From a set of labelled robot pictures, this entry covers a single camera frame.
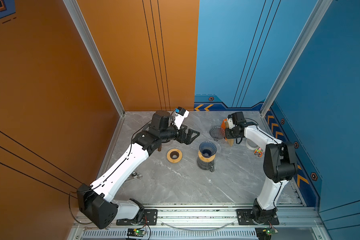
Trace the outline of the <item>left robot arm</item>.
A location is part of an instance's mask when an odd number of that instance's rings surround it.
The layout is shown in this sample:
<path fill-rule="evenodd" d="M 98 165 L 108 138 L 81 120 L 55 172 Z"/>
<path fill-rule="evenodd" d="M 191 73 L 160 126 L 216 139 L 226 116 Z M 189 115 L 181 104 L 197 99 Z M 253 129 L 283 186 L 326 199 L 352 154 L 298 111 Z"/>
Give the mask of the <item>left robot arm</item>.
<path fill-rule="evenodd" d="M 200 132 L 183 124 L 189 111 L 178 107 L 172 113 L 159 110 L 152 119 L 130 138 L 125 153 L 104 174 L 90 185 L 77 189 L 79 210 L 99 229 L 114 220 L 130 220 L 140 223 L 145 207 L 135 199 L 115 200 L 115 195 L 134 170 L 162 144 L 172 140 L 190 145 Z"/>

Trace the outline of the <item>grey ribbed glass pitcher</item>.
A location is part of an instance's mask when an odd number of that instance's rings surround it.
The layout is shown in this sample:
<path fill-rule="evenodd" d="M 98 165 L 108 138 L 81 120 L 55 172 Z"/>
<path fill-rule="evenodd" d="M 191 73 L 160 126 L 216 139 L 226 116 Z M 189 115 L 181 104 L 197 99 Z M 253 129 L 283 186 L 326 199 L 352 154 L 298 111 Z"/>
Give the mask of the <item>grey ribbed glass pitcher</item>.
<path fill-rule="evenodd" d="M 197 165 L 202 170 L 210 171 L 212 173 L 215 171 L 215 161 L 204 162 L 204 161 L 197 159 Z"/>

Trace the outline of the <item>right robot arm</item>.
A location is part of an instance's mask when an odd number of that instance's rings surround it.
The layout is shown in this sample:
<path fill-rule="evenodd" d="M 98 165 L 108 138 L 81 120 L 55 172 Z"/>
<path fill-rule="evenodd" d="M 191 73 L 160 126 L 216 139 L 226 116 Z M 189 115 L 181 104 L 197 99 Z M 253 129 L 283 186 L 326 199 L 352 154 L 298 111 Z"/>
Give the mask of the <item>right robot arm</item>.
<path fill-rule="evenodd" d="M 228 115 L 227 139 L 247 139 L 262 149 L 266 180 L 252 208 L 252 219 L 261 224 L 270 221 L 277 212 L 277 201 L 290 180 L 298 172 L 294 144 L 267 134 L 256 123 L 246 121 L 242 112 Z"/>

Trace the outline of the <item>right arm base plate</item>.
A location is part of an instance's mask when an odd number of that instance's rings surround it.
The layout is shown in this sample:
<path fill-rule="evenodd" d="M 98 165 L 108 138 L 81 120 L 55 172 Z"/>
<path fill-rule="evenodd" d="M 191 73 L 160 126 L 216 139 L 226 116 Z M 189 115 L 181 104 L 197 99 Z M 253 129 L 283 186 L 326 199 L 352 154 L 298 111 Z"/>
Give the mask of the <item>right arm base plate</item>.
<path fill-rule="evenodd" d="M 252 215 L 251 215 L 251 211 L 250 209 L 237 209 L 236 210 L 236 214 L 237 214 L 237 220 L 240 226 L 265 226 L 268 225 L 269 223 L 271 223 L 273 226 L 278 226 L 280 224 L 278 216 L 275 215 L 274 217 L 271 217 L 271 219 L 269 221 L 266 221 L 264 223 L 256 223 L 253 221 L 252 219 Z"/>

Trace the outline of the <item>brown paper coffee filter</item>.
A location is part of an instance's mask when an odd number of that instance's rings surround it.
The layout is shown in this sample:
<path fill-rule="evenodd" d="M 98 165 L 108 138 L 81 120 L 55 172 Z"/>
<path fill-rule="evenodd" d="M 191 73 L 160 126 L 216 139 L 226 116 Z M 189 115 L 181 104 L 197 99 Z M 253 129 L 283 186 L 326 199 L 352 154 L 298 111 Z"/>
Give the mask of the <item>brown paper coffee filter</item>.
<path fill-rule="evenodd" d="M 234 145 L 234 139 L 226 139 L 226 142 L 232 147 Z"/>

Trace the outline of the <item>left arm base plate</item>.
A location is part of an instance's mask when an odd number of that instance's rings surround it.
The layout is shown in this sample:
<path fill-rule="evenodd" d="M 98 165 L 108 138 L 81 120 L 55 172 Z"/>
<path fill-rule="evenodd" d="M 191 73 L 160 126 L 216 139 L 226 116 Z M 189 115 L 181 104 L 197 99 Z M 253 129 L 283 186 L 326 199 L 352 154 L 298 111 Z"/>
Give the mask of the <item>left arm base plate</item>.
<path fill-rule="evenodd" d="M 144 210 L 143 217 L 140 221 L 121 219 L 116 221 L 117 226 L 143 226 L 147 223 L 149 226 L 155 226 L 158 219 L 158 210 L 157 209 L 147 209 Z"/>

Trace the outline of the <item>orange coffee filter box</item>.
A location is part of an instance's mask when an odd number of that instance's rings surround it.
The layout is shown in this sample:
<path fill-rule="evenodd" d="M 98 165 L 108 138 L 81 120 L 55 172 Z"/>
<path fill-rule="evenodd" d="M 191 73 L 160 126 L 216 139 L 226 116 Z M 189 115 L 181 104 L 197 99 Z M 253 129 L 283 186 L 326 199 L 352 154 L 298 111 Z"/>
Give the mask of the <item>orange coffee filter box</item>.
<path fill-rule="evenodd" d="M 227 126 L 229 126 L 228 123 L 227 123 L 227 121 L 228 121 L 228 119 L 224 119 L 223 122 L 222 122 L 222 124 L 221 124 L 222 133 L 223 133 L 224 136 L 226 135 L 226 134 L 225 134 L 225 129 L 227 128 Z"/>

